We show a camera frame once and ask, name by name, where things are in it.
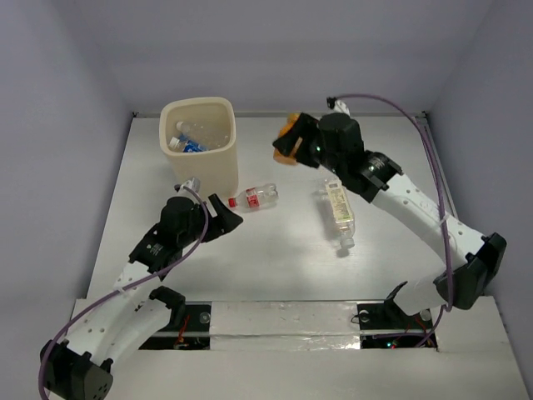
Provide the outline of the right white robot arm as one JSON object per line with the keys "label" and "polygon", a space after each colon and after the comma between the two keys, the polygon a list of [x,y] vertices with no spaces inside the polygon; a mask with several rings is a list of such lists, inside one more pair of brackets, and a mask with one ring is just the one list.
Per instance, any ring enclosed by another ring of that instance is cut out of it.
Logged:
{"label": "right white robot arm", "polygon": [[348,191],[393,216],[445,264],[442,272],[402,282],[388,295],[383,316],[390,325],[401,327],[419,311],[447,304],[468,310],[498,273],[506,240],[439,212],[396,162],[365,149],[358,121],[347,114],[316,119],[302,113],[273,146],[297,163],[334,173]]}

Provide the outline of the white cap blue label bottle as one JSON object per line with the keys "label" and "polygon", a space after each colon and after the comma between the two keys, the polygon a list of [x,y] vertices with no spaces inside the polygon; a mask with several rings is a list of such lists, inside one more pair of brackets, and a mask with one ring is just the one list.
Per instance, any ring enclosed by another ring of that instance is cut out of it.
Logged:
{"label": "white cap blue label bottle", "polygon": [[176,153],[181,153],[183,146],[184,142],[178,137],[173,137],[168,144],[169,149]]}

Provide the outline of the orange plastic bottle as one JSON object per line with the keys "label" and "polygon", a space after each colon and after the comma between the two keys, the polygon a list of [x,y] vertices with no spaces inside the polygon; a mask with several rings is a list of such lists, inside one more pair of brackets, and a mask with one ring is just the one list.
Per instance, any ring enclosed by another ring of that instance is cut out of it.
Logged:
{"label": "orange plastic bottle", "polygon": [[280,130],[278,137],[275,141],[273,159],[275,162],[287,165],[296,166],[298,161],[296,160],[296,151],[301,144],[301,139],[296,139],[291,133],[296,122],[300,119],[301,114],[290,113],[286,118],[286,124]]}

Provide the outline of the clear unlabelled plastic bottle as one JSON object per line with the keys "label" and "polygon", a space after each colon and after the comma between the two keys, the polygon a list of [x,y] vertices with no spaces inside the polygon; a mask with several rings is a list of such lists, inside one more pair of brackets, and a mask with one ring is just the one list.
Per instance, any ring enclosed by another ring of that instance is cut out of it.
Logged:
{"label": "clear unlabelled plastic bottle", "polygon": [[181,135],[207,150],[223,148],[230,140],[230,133],[225,128],[210,122],[179,121],[176,123],[176,129]]}

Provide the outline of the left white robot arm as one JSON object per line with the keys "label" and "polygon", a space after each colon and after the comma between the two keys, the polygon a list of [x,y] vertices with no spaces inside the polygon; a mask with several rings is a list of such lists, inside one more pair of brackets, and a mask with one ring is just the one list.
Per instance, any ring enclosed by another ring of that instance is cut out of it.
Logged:
{"label": "left white robot arm", "polygon": [[202,243],[235,230],[242,217],[216,195],[202,201],[181,187],[134,247],[112,291],[86,306],[40,352],[40,398],[104,399],[113,370],[162,328],[187,319],[183,295],[164,286],[168,273]]}

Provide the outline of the red label clear bottle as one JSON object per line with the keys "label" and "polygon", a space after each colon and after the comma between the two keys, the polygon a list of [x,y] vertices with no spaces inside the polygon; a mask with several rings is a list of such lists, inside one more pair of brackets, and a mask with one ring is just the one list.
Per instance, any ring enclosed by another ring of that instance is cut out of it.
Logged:
{"label": "red label clear bottle", "polygon": [[267,183],[261,186],[250,187],[243,190],[235,197],[227,200],[231,209],[258,210],[260,208],[270,208],[278,201],[279,194],[276,184]]}

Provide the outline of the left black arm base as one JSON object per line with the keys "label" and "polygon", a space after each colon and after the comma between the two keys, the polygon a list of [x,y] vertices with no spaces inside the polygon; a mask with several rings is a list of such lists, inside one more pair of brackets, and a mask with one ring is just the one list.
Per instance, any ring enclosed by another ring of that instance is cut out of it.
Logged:
{"label": "left black arm base", "polygon": [[140,350],[209,350],[212,304],[188,302],[179,292],[159,287],[149,297],[164,303],[170,317],[166,325],[151,335]]}

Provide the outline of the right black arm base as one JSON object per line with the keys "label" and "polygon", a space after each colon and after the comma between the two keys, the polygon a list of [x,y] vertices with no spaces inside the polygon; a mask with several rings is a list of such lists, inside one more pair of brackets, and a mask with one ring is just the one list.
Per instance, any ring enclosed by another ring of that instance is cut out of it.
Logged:
{"label": "right black arm base", "polygon": [[425,309],[408,316],[394,303],[405,285],[406,282],[401,283],[383,302],[357,304],[350,322],[360,328],[362,349],[437,348],[434,333],[420,344],[434,327],[431,311]]}

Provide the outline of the white label clear bottle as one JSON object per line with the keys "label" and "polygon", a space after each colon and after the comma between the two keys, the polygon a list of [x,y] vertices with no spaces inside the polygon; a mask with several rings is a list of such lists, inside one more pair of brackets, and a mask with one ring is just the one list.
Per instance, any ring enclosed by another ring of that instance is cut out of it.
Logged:
{"label": "white label clear bottle", "polygon": [[338,257],[346,257],[355,246],[356,227],[354,213],[341,180],[331,175],[318,181],[312,196],[326,239],[335,248]]}

